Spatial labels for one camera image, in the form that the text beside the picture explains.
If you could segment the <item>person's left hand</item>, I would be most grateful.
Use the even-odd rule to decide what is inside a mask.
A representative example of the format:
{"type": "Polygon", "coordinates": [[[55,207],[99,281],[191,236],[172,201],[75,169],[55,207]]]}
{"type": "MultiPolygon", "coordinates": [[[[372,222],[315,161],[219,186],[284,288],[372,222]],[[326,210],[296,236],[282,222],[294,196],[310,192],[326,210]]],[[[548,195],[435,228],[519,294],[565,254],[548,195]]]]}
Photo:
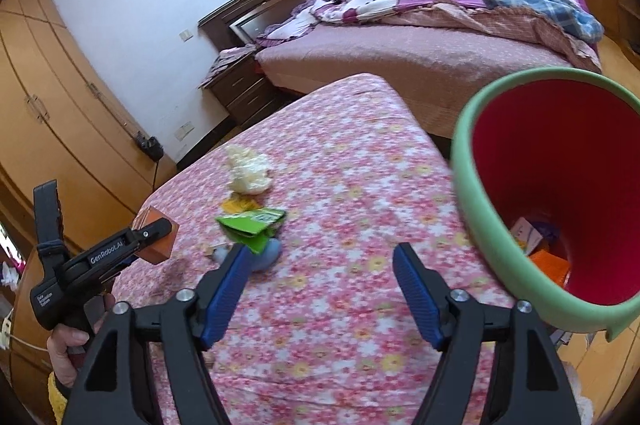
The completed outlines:
{"type": "Polygon", "coordinates": [[[47,339],[53,373],[56,379],[66,388],[72,388],[78,374],[78,368],[73,364],[68,349],[85,345],[89,334],[82,330],[58,324],[47,339]]]}

